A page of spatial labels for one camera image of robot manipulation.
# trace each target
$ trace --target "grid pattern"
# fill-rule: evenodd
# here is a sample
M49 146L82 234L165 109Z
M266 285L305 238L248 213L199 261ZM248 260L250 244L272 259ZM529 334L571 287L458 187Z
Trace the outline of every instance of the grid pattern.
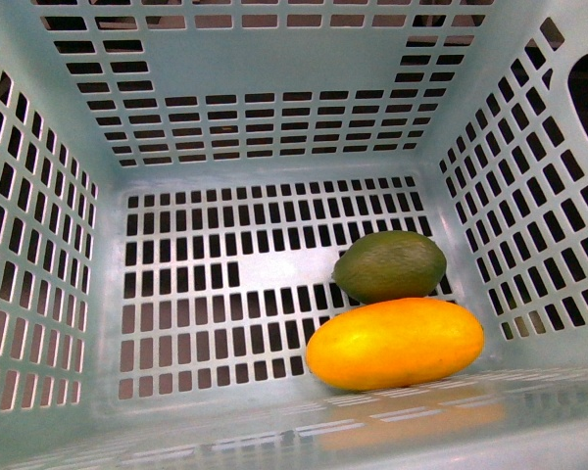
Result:
M357 303L330 267L313 285L265 285L254 273L275 270L279 253L301 265L309 250L337 256L371 232L431 236L425 214L411 176L129 197L120 399L306 373L314 331ZM445 277L434 295L451 294Z
M131 167L411 151L493 1L33 3L119 165ZM345 27L400 33L393 41L406 52L394 75L385 77L388 89L162 96L156 91L162 72L148 57L165 51L144 33ZM84 39L86 30L96 31L95 38Z
M551 19L440 162L507 340L588 324L588 168L547 111Z
M0 411L80 401L96 193L0 67Z

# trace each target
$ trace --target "green fruit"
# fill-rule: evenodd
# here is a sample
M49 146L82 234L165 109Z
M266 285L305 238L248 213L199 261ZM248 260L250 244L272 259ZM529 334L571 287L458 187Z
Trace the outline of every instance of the green fruit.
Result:
M427 237L401 230L371 233L335 263L333 280L364 304L424 297L442 279L447 260Z

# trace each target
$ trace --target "plastic basket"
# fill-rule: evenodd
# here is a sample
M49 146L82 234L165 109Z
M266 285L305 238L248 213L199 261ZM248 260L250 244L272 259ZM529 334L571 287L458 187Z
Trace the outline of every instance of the plastic basket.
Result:
M588 468L587 55L588 0L0 2L0 468ZM486 349L329 390L399 228Z

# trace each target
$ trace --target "orange fruit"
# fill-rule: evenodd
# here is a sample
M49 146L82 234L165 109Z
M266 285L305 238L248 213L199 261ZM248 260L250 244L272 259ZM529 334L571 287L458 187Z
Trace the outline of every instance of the orange fruit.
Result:
M462 306L407 298L330 319L309 341L306 361L339 389L405 387L459 372L477 359L484 342L481 324Z

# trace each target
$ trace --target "light blue plastic basket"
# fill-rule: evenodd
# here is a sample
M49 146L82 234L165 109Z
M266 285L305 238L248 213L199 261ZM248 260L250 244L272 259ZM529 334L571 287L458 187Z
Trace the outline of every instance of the light blue plastic basket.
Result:
M0 2L0 468L588 469L584 126L588 0ZM390 229L486 348L329 390Z

